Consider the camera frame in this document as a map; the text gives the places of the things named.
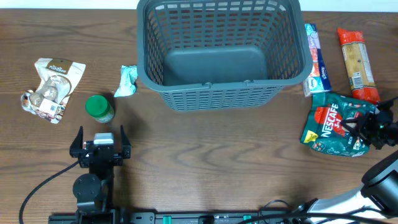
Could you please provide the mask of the green lidded jar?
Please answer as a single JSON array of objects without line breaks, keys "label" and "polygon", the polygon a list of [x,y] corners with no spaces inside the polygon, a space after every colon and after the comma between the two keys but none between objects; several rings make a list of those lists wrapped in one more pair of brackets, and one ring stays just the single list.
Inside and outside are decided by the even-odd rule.
[{"label": "green lidded jar", "polygon": [[110,122],[115,115],[114,108],[102,95],[93,95],[85,103],[86,112],[99,123]]}]

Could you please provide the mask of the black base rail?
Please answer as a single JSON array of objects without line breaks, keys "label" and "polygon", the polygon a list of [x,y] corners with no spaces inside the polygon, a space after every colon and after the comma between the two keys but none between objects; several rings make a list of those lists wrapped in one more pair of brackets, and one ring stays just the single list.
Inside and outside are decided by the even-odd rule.
[{"label": "black base rail", "polygon": [[106,213],[54,213],[49,216],[49,224],[225,224],[239,223],[263,215],[289,213],[286,208],[268,208],[245,212],[206,212],[206,213],[157,213],[155,211],[130,212],[125,209],[112,209]]}]

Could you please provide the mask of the Kleenex tissue pack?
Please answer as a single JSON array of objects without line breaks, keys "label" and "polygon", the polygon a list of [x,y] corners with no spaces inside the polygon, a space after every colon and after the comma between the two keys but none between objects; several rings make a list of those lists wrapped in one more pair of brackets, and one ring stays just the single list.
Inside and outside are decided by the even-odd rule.
[{"label": "Kleenex tissue pack", "polygon": [[305,24],[313,68],[303,82],[303,93],[306,97],[314,93],[323,93],[332,90],[331,83],[322,56],[320,38],[315,24]]}]

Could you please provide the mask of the light teal small packet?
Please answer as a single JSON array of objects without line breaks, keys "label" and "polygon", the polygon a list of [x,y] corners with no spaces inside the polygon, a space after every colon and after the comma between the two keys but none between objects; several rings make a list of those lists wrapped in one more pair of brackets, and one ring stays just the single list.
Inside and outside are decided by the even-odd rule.
[{"label": "light teal small packet", "polygon": [[136,82],[137,80],[137,66],[131,65],[121,66],[121,80],[119,83],[119,87],[116,90],[114,97],[125,97],[131,96],[136,92]]}]

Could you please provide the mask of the green Nescafe coffee bag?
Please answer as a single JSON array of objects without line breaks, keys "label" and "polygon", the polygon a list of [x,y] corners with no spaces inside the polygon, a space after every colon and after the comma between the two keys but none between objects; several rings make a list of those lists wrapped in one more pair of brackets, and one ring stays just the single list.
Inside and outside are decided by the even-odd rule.
[{"label": "green Nescafe coffee bag", "polygon": [[361,138],[352,135],[341,122],[362,118],[376,111],[376,106],[367,101],[331,92],[315,93],[300,142],[323,154],[362,156],[368,153],[369,146]]}]

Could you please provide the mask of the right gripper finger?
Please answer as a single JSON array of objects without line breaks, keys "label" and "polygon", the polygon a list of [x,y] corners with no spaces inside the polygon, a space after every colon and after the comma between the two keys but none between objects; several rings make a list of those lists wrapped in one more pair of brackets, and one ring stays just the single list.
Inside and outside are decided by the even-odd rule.
[{"label": "right gripper finger", "polygon": [[352,135],[359,137],[365,145],[370,145],[369,139],[360,131],[358,124],[348,124],[349,131]]},{"label": "right gripper finger", "polygon": [[344,128],[365,128],[369,126],[371,115],[371,113],[366,113],[365,115],[361,115],[356,118],[344,119],[341,121],[341,125]]}]

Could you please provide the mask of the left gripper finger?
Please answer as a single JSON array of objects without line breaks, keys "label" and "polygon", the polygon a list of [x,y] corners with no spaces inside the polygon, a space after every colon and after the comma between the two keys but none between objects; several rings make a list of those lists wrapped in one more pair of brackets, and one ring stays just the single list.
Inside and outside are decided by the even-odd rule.
[{"label": "left gripper finger", "polygon": [[83,153],[83,126],[80,126],[78,134],[70,146],[70,155],[72,158],[80,158]]},{"label": "left gripper finger", "polygon": [[121,132],[121,156],[123,159],[130,159],[131,158],[131,143],[124,132],[124,127],[121,125],[120,127]]}]

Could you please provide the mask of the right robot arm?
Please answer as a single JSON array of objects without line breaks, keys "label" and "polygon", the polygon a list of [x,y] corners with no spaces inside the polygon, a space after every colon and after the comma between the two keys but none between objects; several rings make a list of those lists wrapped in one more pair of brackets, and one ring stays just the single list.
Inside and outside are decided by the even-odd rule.
[{"label": "right robot arm", "polygon": [[[323,154],[356,157],[371,147],[397,145],[397,121],[391,110],[395,100],[376,104],[334,93],[313,96],[300,142]],[[304,206],[309,223],[350,223],[344,215],[361,218],[397,216],[397,153],[371,167],[361,185],[329,199],[315,199]]]}]

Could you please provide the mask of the grey plastic basket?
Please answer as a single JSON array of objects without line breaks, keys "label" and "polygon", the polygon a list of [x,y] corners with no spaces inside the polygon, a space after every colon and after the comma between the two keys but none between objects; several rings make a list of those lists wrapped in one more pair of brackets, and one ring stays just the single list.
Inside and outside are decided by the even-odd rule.
[{"label": "grey plastic basket", "polygon": [[137,74],[176,111],[261,106],[312,56],[297,0],[143,0]]}]

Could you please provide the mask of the beige mushroom snack bag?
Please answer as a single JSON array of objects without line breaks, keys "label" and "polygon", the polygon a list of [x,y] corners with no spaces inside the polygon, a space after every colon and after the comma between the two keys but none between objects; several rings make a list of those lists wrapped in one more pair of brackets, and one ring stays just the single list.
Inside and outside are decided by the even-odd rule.
[{"label": "beige mushroom snack bag", "polygon": [[86,65],[62,58],[40,58],[35,63],[40,77],[36,90],[27,90],[21,96],[22,109],[58,124],[67,103],[79,84]]}]

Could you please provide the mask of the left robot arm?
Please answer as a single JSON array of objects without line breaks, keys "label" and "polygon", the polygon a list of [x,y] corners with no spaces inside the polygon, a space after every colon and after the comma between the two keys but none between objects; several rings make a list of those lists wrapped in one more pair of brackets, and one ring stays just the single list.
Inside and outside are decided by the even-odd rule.
[{"label": "left robot arm", "polygon": [[71,157],[78,159],[81,168],[89,169],[73,184],[73,194],[80,212],[104,213],[111,208],[114,167],[122,166],[123,160],[131,157],[131,143],[123,127],[120,127],[120,132],[121,152],[115,151],[112,133],[97,133],[94,140],[84,142],[83,128],[80,128],[73,140]]}]

